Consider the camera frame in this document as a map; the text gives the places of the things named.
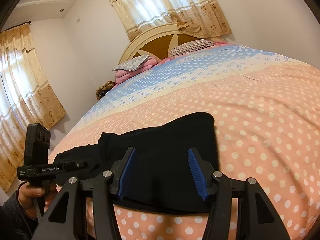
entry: striped pillow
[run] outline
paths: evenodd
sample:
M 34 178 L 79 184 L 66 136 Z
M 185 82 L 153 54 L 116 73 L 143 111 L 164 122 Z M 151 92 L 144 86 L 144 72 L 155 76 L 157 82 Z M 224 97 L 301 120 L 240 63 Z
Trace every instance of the striped pillow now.
M 175 49 L 170 51 L 171 57 L 178 57 L 183 54 L 187 54 L 193 51 L 197 51 L 200 49 L 205 49 L 207 47 L 211 47 L 216 45 L 213 41 L 208 40 L 197 40 L 197 41 L 190 41 L 185 44 L 182 44 Z

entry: black garment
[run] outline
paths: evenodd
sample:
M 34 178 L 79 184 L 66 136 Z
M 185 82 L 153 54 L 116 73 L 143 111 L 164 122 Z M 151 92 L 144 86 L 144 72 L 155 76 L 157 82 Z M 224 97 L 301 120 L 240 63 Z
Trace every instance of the black garment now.
M 34 233 L 38 225 L 38 220 L 29 218 L 20 207 L 18 191 L 19 189 L 0 207 L 1 239 L 30 240 L 31 234 Z
M 128 147 L 137 150 L 137 160 L 127 195 L 116 204 L 128 208 L 169 214 L 205 213 L 210 203 L 198 195 L 188 165 L 187 153 L 196 147 L 201 157 L 219 169 L 214 119 L 194 113 L 166 125 L 135 130 L 122 135 L 102 133 L 97 145 L 76 147 L 57 155 L 54 163 L 95 156 L 101 166 L 91 178 L 123 158 Z M 63 185 L 72 176 L 88 179 L 80 172 L 57 176 Z

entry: beige curtain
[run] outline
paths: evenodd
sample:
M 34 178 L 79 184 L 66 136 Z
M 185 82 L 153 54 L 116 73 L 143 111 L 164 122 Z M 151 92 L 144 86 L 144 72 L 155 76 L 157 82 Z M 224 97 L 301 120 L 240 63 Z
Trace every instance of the beige curtain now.
M 27 126 L 54 126 L 65 110 L 36 56 L 28 24 L 0 33 L 0 187 L 7 192 L 22 165 Z
M 110 0 L 130 41 L 146 30 L 176 22 L 179 30 L 197 38 L 230 34 L 216 0 Z

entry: silver screw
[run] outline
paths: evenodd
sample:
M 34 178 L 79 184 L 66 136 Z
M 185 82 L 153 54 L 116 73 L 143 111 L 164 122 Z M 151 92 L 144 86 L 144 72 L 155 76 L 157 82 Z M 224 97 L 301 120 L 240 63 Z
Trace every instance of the silver screw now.
M 213 173 L 213 175 L 216 177 L 216 178 L 221 178 L 222 177 L 222 173 L 220 171 L 215 171 Z
M 103 175 L 104 177 L 110 177 L 110 176 L 112 175 L 112 171 L 104 171 L 104 172 L 102 173 L 102 175 Z
M 76 183 L 77 178 L 71 177 L 68 181 L 69 181 L 70 184 L 74 184 L 74 183 Z
M 252 184 L 252 185 L 257 183 L 257 181 L 254 178 L 249 178 L 248 182 L 249 184 Z

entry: peach polka dot fabric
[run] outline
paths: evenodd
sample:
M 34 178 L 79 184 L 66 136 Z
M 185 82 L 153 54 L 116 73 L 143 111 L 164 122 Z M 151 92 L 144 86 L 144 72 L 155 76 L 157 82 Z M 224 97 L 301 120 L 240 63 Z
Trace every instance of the peach polka dot fabric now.
M 50 160 L 97 143 L 102 132 L 122 134 L 203 111 L 215 119 L 220 170 L 230 178 L 256 178 L 292 239 L 303 239 L 318 218 L 320 71 L 310 65 L 270 61 L 263 68 L 178 86 L 120 110 L 73 130 Z M 176 217 L 117 206 L 115 212 L 123 240 L 200 240 L 207 221 L 207 214 Z M 235 238 L 236 214 L 233 201 L 229 239 Z M 87 218 L 94 235 L 91 199 Z

